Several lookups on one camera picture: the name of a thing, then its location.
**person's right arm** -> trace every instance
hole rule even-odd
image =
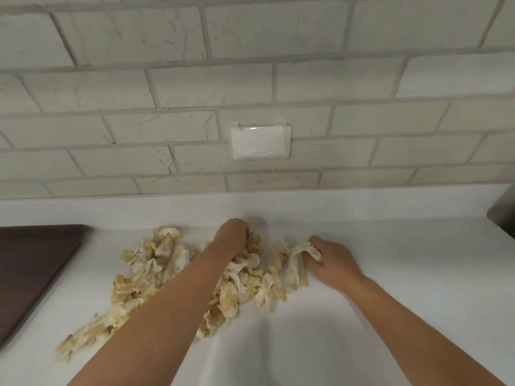
[[[365,277],[345,246],[319,237],[310,241],[322,253],[322,263],[305,253],[308,268],[357,305],[413,386],[504,385],[375,281]]]

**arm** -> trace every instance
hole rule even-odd
[[[231,219],[213,242],[155,294],[68,386],[170,386],[229,261],[244,247],[247,224]]]
[[[492,373],[426,324],[359,269],[342,244],[312,237],[322,263],[304,254],[309,269],[361,310],[413,386],[503,386]]]

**hand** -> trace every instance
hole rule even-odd
[[[223,249],[223,253],[229,257],[229,262],[245,248],[248,232],[247,222],[239,218],[232,218],[218,229],[213,243]]]
[[[303,252],[302,257],[311,272],[326,285],[348,293],[353,286],[366,279],[345,245],[324,241],[316,236],[312,236],[310,242],[322,253],[322,262],[317,262],[307,252]]]

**brick wall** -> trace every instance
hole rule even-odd
[[[515,0],[0,0],[0,198],[515,180]],[[293,127],[235,162],[227,124]]]

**beige shriveled piece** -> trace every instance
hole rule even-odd
[[[102,315],[95,314],[89,324],[67,336],[56,348],[57,360],[69,362],[75,351],[104,344],[134,311],[205,248],[187,248],[179,242],[179,237],[174,227],[158,227],[151,240],[143,240],[135,249],[122,252],[120,258],[130,266],[130,276],[116,275],[110,309]],[[214,335],[221,325],[238,317],[240,304],[251,300],[258,307],[265,305],[268,311],[274,312],[277,299],[286,301],[287,293],[308,286],[300,253],[307,251],[317,261],[321,260],[320,253],[309,242],[290,247],[280,241],[266,272],[261,266],[261,251],[260,236],[251,233],[245,249],[228,264],[216,285],[196,339]],[[284,264],[287,265],[285,290],[279,276]]]

